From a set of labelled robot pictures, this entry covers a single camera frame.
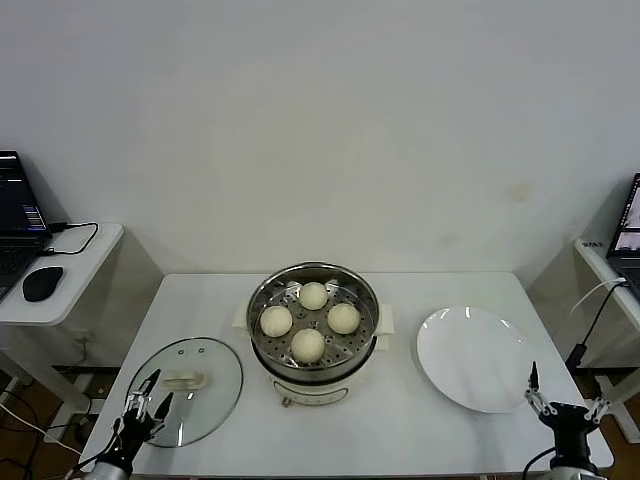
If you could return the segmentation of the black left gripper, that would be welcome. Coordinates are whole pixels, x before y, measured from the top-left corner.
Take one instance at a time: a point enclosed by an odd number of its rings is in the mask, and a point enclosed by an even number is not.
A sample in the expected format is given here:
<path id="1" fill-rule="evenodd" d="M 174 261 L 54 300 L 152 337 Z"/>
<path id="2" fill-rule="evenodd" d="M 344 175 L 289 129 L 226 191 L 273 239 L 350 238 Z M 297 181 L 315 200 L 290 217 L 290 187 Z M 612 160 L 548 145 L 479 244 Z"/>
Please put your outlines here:
<path id="1" fill-rule="evenodd" d="M 153 428 L 162 428 L 169 414 L 174 393 L 169 392 L 159 404 L 152 418 L 146 412 L 150 394 L 161 374 L 156 369 L 137 389 L 127 394 L 126 413 L 123 416 L 122 429 L 117 434 L 115 452 L 122 458 L 135 458 L 142 445 L 151 438 Z"/>

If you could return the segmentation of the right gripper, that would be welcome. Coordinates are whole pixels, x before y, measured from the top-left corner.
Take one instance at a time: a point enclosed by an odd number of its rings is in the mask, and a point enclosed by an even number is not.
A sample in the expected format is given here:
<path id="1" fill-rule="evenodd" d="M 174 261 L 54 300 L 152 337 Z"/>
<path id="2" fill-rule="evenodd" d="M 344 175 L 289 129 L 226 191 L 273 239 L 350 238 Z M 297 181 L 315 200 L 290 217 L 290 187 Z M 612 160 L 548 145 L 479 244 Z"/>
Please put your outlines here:
<path id="1" fill-rule="evenodd" d="M 550 402 L 540 391 L 537 362 L 532 362 L 527 388 L 527 403 L 554 436 L 552 463 L 589 463 L 587 436 L 607 414 L 611 401 L 604 396 L 586 399 L 586 407 Z"/>

